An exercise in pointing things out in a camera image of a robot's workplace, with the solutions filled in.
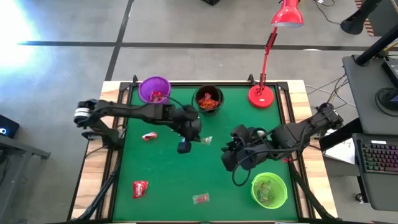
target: green bowl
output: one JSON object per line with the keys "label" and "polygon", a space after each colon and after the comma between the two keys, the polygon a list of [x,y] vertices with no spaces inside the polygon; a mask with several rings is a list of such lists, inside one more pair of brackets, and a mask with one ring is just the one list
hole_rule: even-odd
{"label": "green bowl", "polygon": [[[258,198],[260,189],[262,189],[261,192],[265,192],[266,194],[266,197],[263,199]],[[251,182],[251,196],[264,208],[279,208],[287,200],[286,184],[276,174],[270,172],[258,174]]]}

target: lamp shade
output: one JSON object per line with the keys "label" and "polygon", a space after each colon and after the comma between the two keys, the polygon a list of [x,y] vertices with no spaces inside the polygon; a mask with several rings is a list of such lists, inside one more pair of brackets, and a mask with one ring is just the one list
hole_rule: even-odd
{"label": "lamp shade", "polygon": [[283,0],[282,7],[272,18],[275,27],[301,27],[304,25],[303,15],[297,9],[299,0]]}

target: wooden table frame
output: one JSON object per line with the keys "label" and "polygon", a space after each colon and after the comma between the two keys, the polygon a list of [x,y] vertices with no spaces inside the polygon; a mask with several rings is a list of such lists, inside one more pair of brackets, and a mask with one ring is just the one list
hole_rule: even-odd
{"label": "wooden table frame", "polygon": [[[229,85],[250,85],[250,81],[171,81],[173,85],[192,83],[199,85],[201,83],[213,83],[215,85],[222,85],[227,83]],[[268,81],[267,84],[279,87],[279,94],[277,94],[277,101],[279,104],[279,111],[283,112],[284,123],[300,122],[311,116],[311,109],[308,102],[307,92],[302,80],[281,80]],[[131,82],[108,81],[103,83],[101,91],[101,99],[107,101],[116,101],[120,103],[130,102],[131,96]],[[127,120],[122,118],[104,117],[104,123],[109,127],[118,127],[120,124],[126,124]],[[318,141],[311,141],[311,144],[318,146]],[[101,140],[90,141],[86,149],[89,153],[101,146]],[[92,202],[104,181],[108,178],[116,163],[117,151],[110,151],[107,149],[100,149],[95,154],[90,155],[83,161],[81,173],[76,185],[75,195],[72,200],[68,219],[80,216],[86,207]],[[301,158],[295,162],[296,169],[300,175],[310,186],[319,202],[326,208],[326,210],[333,216],[337,217],[333,196],[323,163],[323,157],[318,149],[312,147],[304,150]],[[109,206],[114,201],[115,191],[109,189],[103,203],[97,209],[92,218],[108,218],[113,216],[113,209]],[[319,218],[317,212],[314,212],[312,206],[308,206],[308,200],[305,198],[301,188],[295,183],[294,194],[297,213],[305,218]]]}

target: keyboard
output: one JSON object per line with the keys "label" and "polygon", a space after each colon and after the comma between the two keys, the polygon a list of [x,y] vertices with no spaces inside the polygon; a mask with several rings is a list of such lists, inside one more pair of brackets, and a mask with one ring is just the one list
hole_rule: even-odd
{"label": "keyboard", "polygon": [[380,139],[356,139],[357,158],[364,172],[398,175],[398,139],[396,142]]}

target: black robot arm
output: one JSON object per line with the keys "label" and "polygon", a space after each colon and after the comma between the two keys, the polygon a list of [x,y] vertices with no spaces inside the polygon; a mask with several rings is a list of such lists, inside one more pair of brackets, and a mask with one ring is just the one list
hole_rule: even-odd
{"label": "black robot arm", "polygon": [[238,165],[250,170],[267,159],[283,159],[292,152],[302,152],[309,145],[310,137],[330,128],[337,129],[343,118],[330,103],[317,107],[317,113],[300,123],[278,126],[271,131],[262,128],[246,128],[239,125],[231,133],[233,140],[223,149],[223,164],[228,171]]}
{"label": "black robot arm", "polygon": [[201,122],[198,113],[191,105],[175,108],[170,104],[149,103],[142,106],[113,103],[104,100],[87,100],[78,103],[74,122],[77,126],[91,128],[103,138],[108,146],[121,147],[119,132],[105,125],[103,116],[137,118],[149,124],[166,125],[181,135],[183,142],[178,144],[178,152],[190,152],[191,141],[200,141]]}

